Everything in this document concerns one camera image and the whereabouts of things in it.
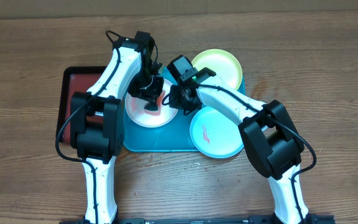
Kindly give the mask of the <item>black red rectangular tray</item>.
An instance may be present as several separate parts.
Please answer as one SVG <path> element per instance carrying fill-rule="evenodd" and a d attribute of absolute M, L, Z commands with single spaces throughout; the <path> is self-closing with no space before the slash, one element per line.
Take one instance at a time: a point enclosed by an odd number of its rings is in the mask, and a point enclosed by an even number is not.
<path fill-rule="evenodd" d="M 86 92 L 93 86 L 104 72 L 106 66 L 88 66 L 88 67 L 68 67 L 63 73 L 62 91 L 60 96 L 60 107 L 58 112 L 56 135 L 59 133 L 65 120 L 70 116 L 71 98 L 74 92 Z M 103 137 L 103 117 L 94 115 L 86 116 L 87 124 L 91 127 L 100 129 L 100 140 L 102 144 L 109 143 L 108 138 Z M 69 123 L 63 132 L 60 142 L 70 144 L 70 125 Z"/>

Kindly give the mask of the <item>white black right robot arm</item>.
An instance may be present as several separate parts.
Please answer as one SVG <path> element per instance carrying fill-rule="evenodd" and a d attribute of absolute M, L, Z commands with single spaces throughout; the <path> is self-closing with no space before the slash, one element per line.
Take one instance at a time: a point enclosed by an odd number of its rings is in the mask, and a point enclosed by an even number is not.
<path fill-rule="evenodd" d="M 275 202 L 275 219 L 304 223 L 309 211 L 301 195 L 298 175 L 305 141 L 284 105 L 253 100 L 229 85 L 212 70 L 192 68 L 183 73 L 170 69 L 176 81 L 168 104 L 185 111 L 201 105 L 216 109 L 239 129 L 248 160 L 268 178 Z"/>

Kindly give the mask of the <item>white plate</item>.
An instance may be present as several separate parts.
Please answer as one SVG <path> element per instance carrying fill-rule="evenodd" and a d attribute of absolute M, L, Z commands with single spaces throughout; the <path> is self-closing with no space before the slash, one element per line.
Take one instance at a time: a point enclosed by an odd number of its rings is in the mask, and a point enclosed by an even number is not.
<path fill-rule="evenodd" d="M 129 118 L 139 126 L 145 128 L 157 128 L 169 123 L 178 112 L 177 109 L 162 104 L 162 100 L 170 92 L 171 86 L 172 82 L 165 78 L 162 93 L 157 98 L 157 111 L 145 109 L 148 103 L 147 101 L 134 98 L 127 93 L 125 97 L 125 108 Z"/>

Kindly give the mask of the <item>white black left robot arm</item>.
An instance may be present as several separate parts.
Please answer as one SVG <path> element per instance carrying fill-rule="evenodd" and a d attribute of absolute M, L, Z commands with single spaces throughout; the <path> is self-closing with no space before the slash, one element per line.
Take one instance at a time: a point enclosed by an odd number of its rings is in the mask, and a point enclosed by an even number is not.
<path fill-rule="evenodd" d="M 153 37 L 138 31 L 133 38 L 119 35 L 112 42 L 112 57 L 98 81 L 86 92 L 74 92 L 70 102 L 70 145 L 77 150 L 86 175 L 87 210 L 83 223 L 113 223 L 114 164 L 124 143 L 124 100 L 130 94 L 157 110 L 163 90 L 152 58 Z"/>

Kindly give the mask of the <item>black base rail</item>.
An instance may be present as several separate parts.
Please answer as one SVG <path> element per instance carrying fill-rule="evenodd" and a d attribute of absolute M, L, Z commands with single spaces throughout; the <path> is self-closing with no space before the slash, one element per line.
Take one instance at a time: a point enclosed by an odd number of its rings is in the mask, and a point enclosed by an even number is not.
<path fill-rule="evenodd" d="M 60 224 L 85 224 L 90 223 L 85 218 L 72 222 L 60 222 Z M 143 218 L 117 219 L 113 224 L 273 224 L 281 223 L 275 215 L 251 215 L 247 218 L 212 218 L 212 219 L 163 219 L 145 220 Z M 307 224 L 335 224 L 333 215 L 308 214 Z"/>

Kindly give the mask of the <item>yellow plate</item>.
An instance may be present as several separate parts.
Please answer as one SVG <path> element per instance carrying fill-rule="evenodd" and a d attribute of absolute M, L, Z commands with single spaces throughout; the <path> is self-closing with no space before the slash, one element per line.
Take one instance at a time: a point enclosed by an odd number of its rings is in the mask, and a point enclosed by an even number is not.
<path fill-rule="evenodd" d="M 192 61 L 198 70 L 209 68 L 231 88 L 238 90 L 242 83 L 242 67 L 233 54 L 221 49 L 209 49 L 199 53 Z"/>

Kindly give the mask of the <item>teal plastic tray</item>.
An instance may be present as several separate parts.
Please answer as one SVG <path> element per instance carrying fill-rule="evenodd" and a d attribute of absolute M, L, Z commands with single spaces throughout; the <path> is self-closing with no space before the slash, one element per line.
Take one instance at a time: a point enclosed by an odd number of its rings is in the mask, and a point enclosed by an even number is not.
<path fill-rule="evenodd" d="M 196 152 L 190 137 L 190 124 L 197 111 L 185 116 L 177 112 L 167 124 L 146 128 L 124 113 L 124 146 L 132 152 Z"/>

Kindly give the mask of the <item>light blue plate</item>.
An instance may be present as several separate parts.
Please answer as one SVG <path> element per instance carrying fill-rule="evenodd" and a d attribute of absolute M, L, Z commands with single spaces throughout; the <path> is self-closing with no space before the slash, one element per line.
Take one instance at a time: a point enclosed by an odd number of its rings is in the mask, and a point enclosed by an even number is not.
<path fill-rule="evenodd" d="M 208 106 L 191 120 L 190 138 L 199 152 L 215 159 L 235 156 L 244 148 L 237 125 Z"/>

